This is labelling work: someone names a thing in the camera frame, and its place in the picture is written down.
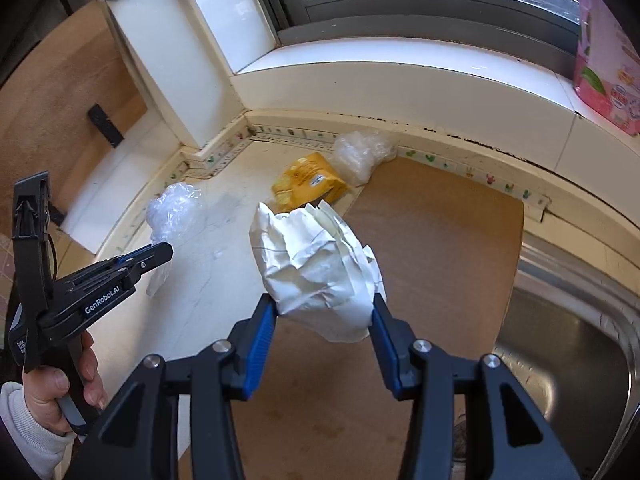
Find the human hand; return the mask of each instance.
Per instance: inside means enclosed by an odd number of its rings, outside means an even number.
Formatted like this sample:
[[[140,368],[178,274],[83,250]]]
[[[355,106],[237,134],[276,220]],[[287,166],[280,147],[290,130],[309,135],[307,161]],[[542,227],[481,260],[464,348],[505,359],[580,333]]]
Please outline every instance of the human hand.
[[[84,385],[84,400],[92,406],[103,409],[107,402],[107,393],[102,386],[98,373],[98,359],[91,345],[94,338],[88,332],[82,332],[82,355],[78,369],[87,380]],[[59,435],[71,431],[69,423],[60,411],[56,399],[64,397],[69,390],[69,379],[62,370],[51,366],[41,366],[28,374],[22,372],[24,400],[27,409],[35,421],[46,430]]]

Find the gray window frame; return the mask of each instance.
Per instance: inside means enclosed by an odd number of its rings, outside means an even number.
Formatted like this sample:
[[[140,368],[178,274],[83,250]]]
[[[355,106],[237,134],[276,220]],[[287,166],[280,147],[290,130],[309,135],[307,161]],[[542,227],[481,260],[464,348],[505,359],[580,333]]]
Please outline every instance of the gray window frame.
[[[517,0],[261,0],[281,44],[401,36],[480,46],[567,78],[580,27]]]

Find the white sleeve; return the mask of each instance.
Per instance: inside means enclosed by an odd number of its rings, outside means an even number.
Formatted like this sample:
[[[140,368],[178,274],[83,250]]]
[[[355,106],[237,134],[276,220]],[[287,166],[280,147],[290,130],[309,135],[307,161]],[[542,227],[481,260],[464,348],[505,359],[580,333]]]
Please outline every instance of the white sleeve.
[[[39,425],[27,409],[24,391],[18,383],[5,383],[0,391],[0,416],[6,430],[31,468],[42,480],[50,480],[62,460],[73,433],[59,436]]]

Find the finger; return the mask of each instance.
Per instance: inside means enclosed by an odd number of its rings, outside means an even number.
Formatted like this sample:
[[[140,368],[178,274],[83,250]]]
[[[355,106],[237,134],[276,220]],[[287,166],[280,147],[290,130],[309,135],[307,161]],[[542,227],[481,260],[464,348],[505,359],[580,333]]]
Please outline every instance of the finger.
[[[38,403],[64,397],[69,390],[69,379],[62,370],[43,366],[23,374],[25,397],[28,395]]]
[[[84,400],[92,406],[103,409],[106,405],[106,398],[107,393],[104,391],[102,378],[96,374],[93,381],[84,385]]]
[[[86,330],[80,334],[80,341],[82,341],[82,348],[91,348],[94,344],[94,338]]]
[[[94,380],[98,370],[98,358],[90,348],[86,348],[78,360],[78,369],[87,381]]]

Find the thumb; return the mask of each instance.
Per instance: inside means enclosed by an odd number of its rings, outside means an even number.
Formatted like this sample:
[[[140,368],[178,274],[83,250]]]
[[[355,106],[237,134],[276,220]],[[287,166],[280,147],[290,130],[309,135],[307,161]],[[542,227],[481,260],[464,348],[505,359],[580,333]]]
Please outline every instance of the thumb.
[[[24,401],[27,409],[43,428],[54,433],[70,431],[55,399],[69,390],[69,379],[62,370],[43,366],[23,373]]]

